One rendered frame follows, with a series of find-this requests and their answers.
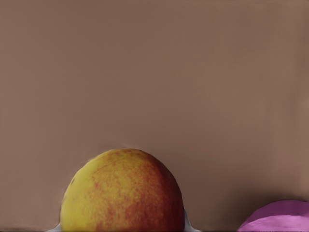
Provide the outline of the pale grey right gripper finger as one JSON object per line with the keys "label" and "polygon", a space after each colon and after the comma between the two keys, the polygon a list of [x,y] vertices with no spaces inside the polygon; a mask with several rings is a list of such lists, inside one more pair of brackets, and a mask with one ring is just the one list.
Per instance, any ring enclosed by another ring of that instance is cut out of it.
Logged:
{"label": "pale grey right gripper finger", "polygon": [[184,221],[185,221],[184,231],[193,231],[194,228],[192,228],[190,224],[190,221],[189,221],[189,218],[188,218],[188,215],[185,209],[184,209]]}

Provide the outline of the yellow red apple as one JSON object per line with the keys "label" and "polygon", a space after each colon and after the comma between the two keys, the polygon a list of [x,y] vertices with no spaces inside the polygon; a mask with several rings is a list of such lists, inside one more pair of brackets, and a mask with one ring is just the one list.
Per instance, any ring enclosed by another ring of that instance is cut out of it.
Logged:
{"label": "yellow red apple", "polygon": [[60,226],[64,232],[181,232],[182,193],[151,154],[113,149],[74,175],[62,200]]}

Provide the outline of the purple bowl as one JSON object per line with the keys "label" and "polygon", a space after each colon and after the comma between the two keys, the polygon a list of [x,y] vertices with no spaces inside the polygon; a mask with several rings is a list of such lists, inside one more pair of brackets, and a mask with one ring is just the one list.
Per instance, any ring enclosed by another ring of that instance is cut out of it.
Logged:
{"label": "purple bowl", "polygon": [[269,203],[255,210],[237,232],[309,232],[309,202]]}

